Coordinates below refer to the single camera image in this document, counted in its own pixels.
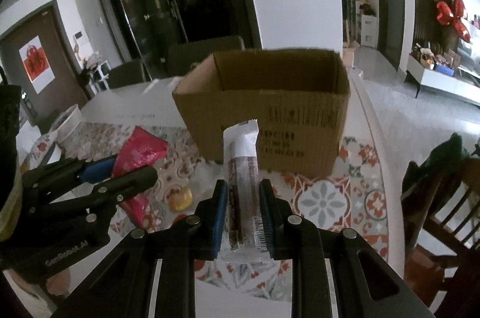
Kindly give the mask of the yellow wrapped candy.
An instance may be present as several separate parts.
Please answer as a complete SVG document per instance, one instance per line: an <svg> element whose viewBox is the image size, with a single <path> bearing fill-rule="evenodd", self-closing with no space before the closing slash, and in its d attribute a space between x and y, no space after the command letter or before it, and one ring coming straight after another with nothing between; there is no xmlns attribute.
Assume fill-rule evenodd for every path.
<svg viewBox="0 0 480 318"><path fill-rule="evenodd" d="M173 191L168 198L168 207L172 212L186 210L193 203L193 194L190 188L183 187Z"/></svg>

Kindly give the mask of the red paper door poster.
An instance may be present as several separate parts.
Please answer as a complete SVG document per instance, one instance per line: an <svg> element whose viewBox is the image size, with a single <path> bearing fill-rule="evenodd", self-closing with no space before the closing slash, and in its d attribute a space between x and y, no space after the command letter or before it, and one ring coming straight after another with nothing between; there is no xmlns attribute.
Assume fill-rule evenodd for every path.
<svg viewBox="0 0 480 318"><path fill-rule="evenodd" d="M40 94L55 80L55 74L37 35L19 49L25 72L34 91Z"/></svg>

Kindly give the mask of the red bow balloon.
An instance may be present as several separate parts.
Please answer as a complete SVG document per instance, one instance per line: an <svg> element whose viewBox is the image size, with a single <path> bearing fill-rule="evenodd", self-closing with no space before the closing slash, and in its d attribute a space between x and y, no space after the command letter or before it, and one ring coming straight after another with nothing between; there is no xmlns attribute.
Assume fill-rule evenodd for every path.
<svg viewBox="0 0 480 318"><path fill-rule="evenodd" d="M438 1L436 4L436 19L442 26L452 25L456 34L465 42L470 42L470 32L462 19L465 14L465 3L463 0L453 0L452 6L444 1Z"/></svg>

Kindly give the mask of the wooden dining chair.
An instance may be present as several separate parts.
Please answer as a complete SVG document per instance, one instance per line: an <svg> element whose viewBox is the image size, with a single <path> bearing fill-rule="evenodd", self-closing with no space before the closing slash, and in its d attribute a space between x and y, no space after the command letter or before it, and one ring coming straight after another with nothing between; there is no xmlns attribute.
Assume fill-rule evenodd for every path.
<svg viewBox="0 0 480 318"><path fill-rule="evenodd" d="M462 163L460 178L453 197L438 211L403 215L405 281L428 307L444 292L437 316L479 296L478 158Z"/></svg>

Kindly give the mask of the white round bowl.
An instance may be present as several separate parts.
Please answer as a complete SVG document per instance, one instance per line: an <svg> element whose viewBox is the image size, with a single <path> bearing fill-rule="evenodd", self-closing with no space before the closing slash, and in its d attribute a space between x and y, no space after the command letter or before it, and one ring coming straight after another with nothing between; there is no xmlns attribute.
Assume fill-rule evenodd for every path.
<svg viewBox="0 0 480 318"><path fill-rule="evenodd" d="M60 144L75 131L81 122L82 113L79 106L72 105L55 119L49 132L56 135L55 140Z"/></svg>

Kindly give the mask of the dark upholstered chair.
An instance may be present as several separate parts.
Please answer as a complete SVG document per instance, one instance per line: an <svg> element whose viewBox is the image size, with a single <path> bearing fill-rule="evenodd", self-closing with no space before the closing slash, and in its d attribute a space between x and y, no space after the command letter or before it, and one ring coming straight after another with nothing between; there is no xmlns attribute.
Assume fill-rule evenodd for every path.
<svg viewBox="0 0 480 318"><path fill-rule="evenodd" d="M239 35L173 44L168 49L167 72L170 76L182 76L214 52L244 49L243 39Z"/></svg>
<svg viewBox="0 0 480 318"><path fill-rule="evenodd" d="M149 80L145 66L140 59L135 59L110 70L108 85L110 89L122 88Z"/></svg>

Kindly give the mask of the white tv cabinet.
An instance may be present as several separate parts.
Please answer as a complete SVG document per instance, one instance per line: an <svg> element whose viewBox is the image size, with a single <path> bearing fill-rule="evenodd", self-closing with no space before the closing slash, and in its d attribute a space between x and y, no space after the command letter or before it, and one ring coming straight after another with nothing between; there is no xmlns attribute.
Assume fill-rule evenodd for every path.
<svg viewBox="0 0 480 318"><path fill-rule="evenodd" d="M408 57L407 77L416 83L416 97L422 88L446 92L473 105L479 105L479 87L465 80L426 69L413 56Z"/></svg>

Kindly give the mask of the dark jacket on chair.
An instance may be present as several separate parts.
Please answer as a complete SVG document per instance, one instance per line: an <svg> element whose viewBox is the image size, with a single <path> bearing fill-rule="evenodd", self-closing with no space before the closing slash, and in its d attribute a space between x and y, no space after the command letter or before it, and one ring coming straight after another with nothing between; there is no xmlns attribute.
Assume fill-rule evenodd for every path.
<svg viewBox="0 0 480 318"><path fill-rule="evenodd" d="M428 214L441 209L460 185L460 169L469 156L462 136L453 133L421 165L410 161L402 180L403 216L413 216L426 208Z"/></svg>

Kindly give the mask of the white storage shelf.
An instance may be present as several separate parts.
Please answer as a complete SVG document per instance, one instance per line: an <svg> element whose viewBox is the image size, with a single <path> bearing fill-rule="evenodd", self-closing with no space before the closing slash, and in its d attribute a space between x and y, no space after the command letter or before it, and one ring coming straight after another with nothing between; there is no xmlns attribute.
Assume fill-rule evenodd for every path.
<svg viewBox="0 0 480 318"><path fill-rule="evenodd" d="M349 0L350 36L361 46L377 48L378 19L368 0Z"/></svg>

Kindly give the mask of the pink snack packet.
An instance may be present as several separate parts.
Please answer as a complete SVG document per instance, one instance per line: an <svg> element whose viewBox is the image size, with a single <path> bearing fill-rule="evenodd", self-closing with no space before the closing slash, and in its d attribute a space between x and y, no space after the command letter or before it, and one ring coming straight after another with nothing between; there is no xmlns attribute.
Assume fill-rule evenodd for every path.
<svg viewBox="0 0 480 318"><path fill-rule="evenodd" d="M146 165L152 166L156 161L165 158L167 151L167 141L136 126L115 158L112 177L120 177ZM140 193L122 202L120 207L125 210L134 225L143 227L148 203L147 197Z"/></svg>

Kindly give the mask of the patterned tile table mat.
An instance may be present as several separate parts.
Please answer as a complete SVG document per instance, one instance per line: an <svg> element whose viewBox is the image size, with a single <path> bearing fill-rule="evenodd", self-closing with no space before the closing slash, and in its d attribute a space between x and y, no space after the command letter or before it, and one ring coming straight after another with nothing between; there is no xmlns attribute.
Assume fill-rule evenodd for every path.
<svg viewBox="0 0 480 318"><path fill-rule="evenodd" d="M383 258L389 255L389 225L381 162L369 136L347 136L329 177L305 177L266 171L258 156L232 156L225 165L204 160L190 133L178 127L122 126L82 122L67 137L41 136L25 164L40 165L55 148L67 157L98 161L118 152L137 154L134 136L149 149L139 156L158 172L154 187L117 207L110 223L115 239L135 227L163 230L190 215L212 196L220 179L229 185L225 230L219 256L200 261L201 281L262 299L287 301L291 296L291 263L272 253L281 227L274 199L289 204L292 214L323 230L356 230Z"/></svg>

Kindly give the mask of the clear brown snack bar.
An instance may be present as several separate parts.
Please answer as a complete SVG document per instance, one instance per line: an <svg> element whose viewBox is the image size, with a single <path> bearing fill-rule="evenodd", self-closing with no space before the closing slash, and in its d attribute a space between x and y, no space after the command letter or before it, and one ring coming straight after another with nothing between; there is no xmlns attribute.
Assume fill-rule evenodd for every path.
<svg viewBox="0 0 480 318"><path fill-rule="evenodd" d="M260 132L256 119L224 130L224 168L228 186L225 221L229 246L223 259L255 262L268 258L260 214L259 167L256 141Z"/></svg>

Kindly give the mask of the brown cardboard box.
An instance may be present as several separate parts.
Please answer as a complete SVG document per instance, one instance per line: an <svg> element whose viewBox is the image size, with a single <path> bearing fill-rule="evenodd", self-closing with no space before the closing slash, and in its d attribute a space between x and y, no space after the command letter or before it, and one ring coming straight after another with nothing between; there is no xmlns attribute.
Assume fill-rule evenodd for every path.
<svg viewBox="0 0 480 318"><path fill-rule="evenodd" d="M227 128L255 119L259 167L314 178L332 174L350 94L337 52L277 49L214 52L172 97L208 161L223 161Z"/></svg>

